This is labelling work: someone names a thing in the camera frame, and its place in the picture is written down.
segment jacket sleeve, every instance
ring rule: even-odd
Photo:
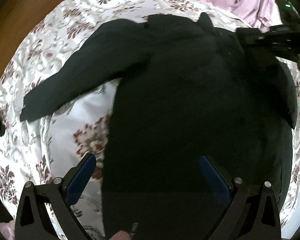
[[[31,122],[52,114],[77,96],[120,77],[133,64],[146,61],[150,51],[143,24],[125,19],[102,24],[59,72],[25,95],[20,120]]]

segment floral pattern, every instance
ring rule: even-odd
[[[64,176],[90,151],[96,156],[97,166],[80,202],[72,210],[91,238],[104,239],[103,151],[119,80],[76,98],[52,117],[32,123],[19,120],[23,97],[58,72],[104,22],[118,18],[145,22],[151,14],[173,14],[196,21],[202,12],[209,15],[215,27],[230,31],[250,27],[235,15],[197,0],[66,0],[37,24],[18,47],[0,81],[0,117],[6,127],[5,135],[0,138],[0,198],[13,217],[26,181],[36,185],[50,183],[55,176]],[[300,73],[296,63],[278,59],[288,65],[298,95],[297,126],[292,131],[293,172],[280,212],[284,226],[296,208],[300,189]],[[49,205],[47,210],[59,238],[66,239]]]
[[[81,23],[76,21],[73,25],[67,28],[68,39],[74,39],[80,32],[83,32],[87,29],[93,30],[94,28],[95,27],[90,23]]]
[[[82,130],[73,134],[79,149],[77,154],[83,157],[86,153],[93,153],[96,158],[103,152],[108,142],[108,124],[110,116],[101,117],[94,124],[86,124]]]
[[[14,173],[9,170],[9,165],[0,166],[0,197],[9,203],[17,205],[18,199],[14,187]]]
[[[9,78],[12,78],[14,74],[14,61],[10,60],[8,66],[4,70],[3,75],[1,76],[0,82],[5,83]]]
[[[9,104],[5,104],[0,107],[0,117],[6,129],[10,127],[10,124],[8,122],[8,110],[9,110]]]
[[[42,161],[35,165],[37,172],[40,176],[40,183],[41,184],[49,184],[53,181],[51,173],[47,167],[46,157],[43,156]]]

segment bedspread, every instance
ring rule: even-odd
[[[36,185],[50,183],[77,165],[86,152],[92,152],[97,158],[95,172],[71,209],[92,239],[104,239],[100,190],[103,150],[119,80],[110,81],[62,106],[52,116],[32,123],[19,120],[23,97],[56,73],[104,22],[118,18],[143,22],[150,14],[174,14],[196,21],[202,12],[210,16],[215,27],[231,31],[250,27],[235,15],[197,0],[66,0],[27,35],[0,80],[0,116],[7,129],[0,137],[0,198],[14,218],[26,181]],[[291,181],[280,212],[284,226],[295,209],[300,185],[300,75],[296,63],[279,60],[287,63],[298,95],[298,120],[291,142]],[[47,209],[58,236],[66,239],[53,209],[49,205]]]

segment wooden furniture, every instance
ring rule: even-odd
[[[7,0],[0,10],[0,78],[26,35],[63,0]]]

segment floral bedsheet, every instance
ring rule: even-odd
[[[250,27],[231,13],[197,0],[66,0],[60,3],[23,40],[0,80],[0,116],[6,133],[0,137],[0,198],[15,218],[26,181],[50,183],[77,165],[86,152],[97,158],[79,202],[72,210],[92,239],[104,239],[100,183],[108,121],[119,80],[113,80],[64,105],[53,116],[32,123],[20,122],[23,97],[56,73],[85,40],[104,22],[127,18],[136,22],[150,14],[174,14],[197,20],[206,12],[214,26],[234,31]],[[300,75],[288,64],[298,95],[298,123],[293,133],[293,167],[281,224],[290,219],[300,185]],[[60,239],[66,239],[53,210],[48,213]]]

